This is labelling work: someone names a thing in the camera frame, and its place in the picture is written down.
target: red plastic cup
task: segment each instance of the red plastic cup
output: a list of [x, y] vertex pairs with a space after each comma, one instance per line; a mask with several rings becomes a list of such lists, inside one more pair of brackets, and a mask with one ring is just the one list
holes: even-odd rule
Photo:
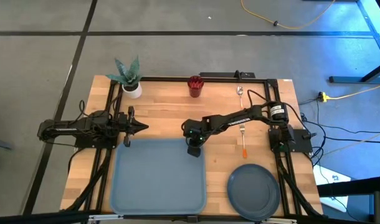
[[201, 77], [197, 75], [190, 77], [188, 80], [190, 96], [194, 98], [197, 98], [198, 96], [200, 96], [203, 86], [204, 86], [204, 80]]

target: fork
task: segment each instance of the fork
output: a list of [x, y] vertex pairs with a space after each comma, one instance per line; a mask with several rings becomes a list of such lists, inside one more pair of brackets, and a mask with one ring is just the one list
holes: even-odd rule
[[245, 149], [245, 141], [244, 141], [244, 133], [245, 133], [245, 125], [244, 124], [240, 124], [240, 132], [241, 132], [241, 136], [242, 136], [242, 157], [244, 159], [247, 158], [247, 150]]
[[[241, 109], [243, 109], [243, 105], [242, 105], [242, 93], [243, 93], [242, 86], [238, 86], [237, 87], [237, 94], [240, 96]], [[244, 124], [240, 124], [240, 132], [241, 132], [241, 136], [242, 136], [242, 157], [244, 159], [246, 159], [247, 158], [247, 150], [245, 149], [245, 139], [244, 139], [245, 125]]]

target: white pot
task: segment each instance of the white pot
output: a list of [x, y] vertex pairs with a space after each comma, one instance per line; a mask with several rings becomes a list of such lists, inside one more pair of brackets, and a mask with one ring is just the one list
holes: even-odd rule
[[136, 99], [139, 96], [141, 96], [142, 89], [141, 89], [140, 83], [138, 85], [138, 88], [133, 91], [126, 91], [123, 85], [122, 85], [122, 89], [125, 92], [125, 95], [128, 96], [129, 98]]

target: blue tray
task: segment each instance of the blue tray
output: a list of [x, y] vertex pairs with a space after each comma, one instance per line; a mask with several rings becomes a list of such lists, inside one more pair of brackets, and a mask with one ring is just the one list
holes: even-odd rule
[[110, 205], [120, 215], [197, 214], [206, 204], [204, 153], [184, 139], [132, 140], [115, 154]]

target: wooden tabletop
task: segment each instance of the wooden tabletop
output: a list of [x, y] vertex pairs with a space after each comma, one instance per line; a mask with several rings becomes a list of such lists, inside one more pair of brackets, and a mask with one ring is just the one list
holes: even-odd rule
[[[201, 120], [203, 116], [207, 115], [239, 111], [240, 100], [236, 92], [237, 85], [237, 83], [205, 83], [201, 96], [191, 98], [186, 82], [141, 82], [142, 96], [138, 99], [130, 99], [124, 94], [120, 111], [127, 112], [129, 106], [134, 106], [136, 120], [150, 126], [137, 133], [132, 139], [182, 138], [181, 124], [186, 119]], [[87, 114], [105, 109], [109, 86], [109, 79], [100, 75], [95, 76], [87, 102]], [[246, 90], [251, 89], [264, 95], [262, 84], [241, 83], [241, 86], [244, 88], [243, 103], [245, 107], [250, 106]], [[278, 89], [281, 101], [291, 104], [299, 112], [292, 80], [278, 80]], [[252, 95], [252, 101], [254, 104], [264, 103], [255, 95]], [[288, 115], [290, 124], [294, 128], [302, 128], [291, 110], [288, 111]], [[207, 203], [201, 214], [238, 215], [227, 198], [226, 184], [233, 170], [243, 164], [261, 165], [277, 179], [276, 163], [268, 142], [268, 128], [266, 124], [258, 121], [245, 123], [247, 159], [242, 157], [242, 138], [238, 126], [233, 126], [219, 135], [211, 136], [205, 143]], [[61, 209], [70, 206], [88, 184], [94, 155], [95, 149], [84, 149], [73, 158]], [[103, 212], [112, 212], [109, 198], [115, 166], [115, 152], [112, 156], [103, 199]], [[292, 153], [292, 161], [298, 188], [313, 208], [323, 213], [310, 161], [301, 153]], [[98, 185], [93, 192], [93, 198], [97, 198], [97, 193]], [[290, 212], [295, 213], [288, 186], [287, 197]], [[95, 208], [95, 199], [92, 200], [91, 208]], [[282, 215], [283, 208], [280, 203], [274, 216]]]

